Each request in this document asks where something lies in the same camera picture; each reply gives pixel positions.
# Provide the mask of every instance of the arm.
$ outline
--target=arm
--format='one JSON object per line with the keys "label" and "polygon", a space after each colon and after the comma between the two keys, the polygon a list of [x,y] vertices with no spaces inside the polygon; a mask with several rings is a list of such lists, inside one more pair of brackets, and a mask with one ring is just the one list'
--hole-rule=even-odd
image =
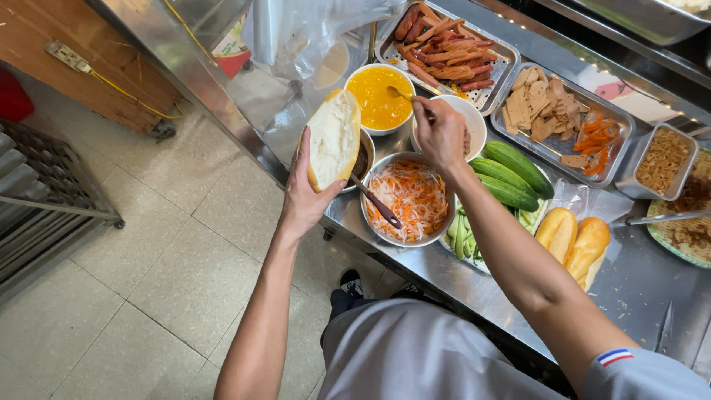
{"label": "arm", "polygon": [[[459,196],[491,275],[582,397],[582,382],[593,358],[608,349],[637,344],[605,317],[464,162],[464,118],[443,100],[416,99],[418,142]],[[424,107],[436,118],[432,125]]]}
{"label": "arm", "polygon": [[289,294],[296,248],[301,237],[324,214],[346,185],[334,182],[316,194],[309,186],[311,130],[306,127],[292,160],[282,215],[272,237],[262,271],[227,353],[215,399],[276,399],[287,354]]}

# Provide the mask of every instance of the flag patch on sleeve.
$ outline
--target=flag patch on sleeve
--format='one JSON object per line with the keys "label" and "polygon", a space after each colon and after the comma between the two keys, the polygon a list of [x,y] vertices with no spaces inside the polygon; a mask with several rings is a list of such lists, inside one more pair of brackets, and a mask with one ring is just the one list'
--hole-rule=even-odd
{"label": "flag patch on sleeve", "polygon": [[618,349],[607,352],[600,357],[597,357],[597,361],[602,364],[603,367],[607,367],[613,362],[624,359],[624,358],[634,358],[632,353],[628,352],[627,349]]}

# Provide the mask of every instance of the gray shirt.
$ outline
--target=gray shirt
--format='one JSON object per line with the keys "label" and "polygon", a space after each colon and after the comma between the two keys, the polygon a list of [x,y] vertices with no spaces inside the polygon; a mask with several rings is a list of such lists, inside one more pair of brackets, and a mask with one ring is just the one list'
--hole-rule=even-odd
{"label": "gray shirt", "polygon": [[[515,369],[474,325],[436,305],[391,299],[339,315],[324,335],[326,399],[564,399]],[[586,400],[711,399],[679,362],[612,349],[591,364]]]}

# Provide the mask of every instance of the shredded daikon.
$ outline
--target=shredded daikon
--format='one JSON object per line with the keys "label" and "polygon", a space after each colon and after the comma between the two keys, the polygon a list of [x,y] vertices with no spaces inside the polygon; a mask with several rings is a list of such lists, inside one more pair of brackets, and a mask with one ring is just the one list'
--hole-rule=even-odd
{"label": "shredded daikon", "polygon": [[402,224],[390,225],[370,201],[370,222],[381,232],[403,243],[420,241],[436,231],[447,216],[447,197],[439,174],[419,162],[396,161],[373,177],[368,188],[389,207]]}

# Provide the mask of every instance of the person's left hand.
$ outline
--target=person's left hand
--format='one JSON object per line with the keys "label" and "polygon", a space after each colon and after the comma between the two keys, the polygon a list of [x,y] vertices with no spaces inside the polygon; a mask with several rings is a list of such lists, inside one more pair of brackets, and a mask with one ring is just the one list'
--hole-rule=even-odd
{"label": "person's left hand", "polygon": [[332,183],[321,193],[315,193],[309,185],[308,171],[311,160],[311,128],[304,128],[301,146],[297,147],[292,158],[292,170],[284,194],[282,215],[279,217],[277,231],[298,241],[316,225],[323,216],[326,207],[346,186],[346,180]]}

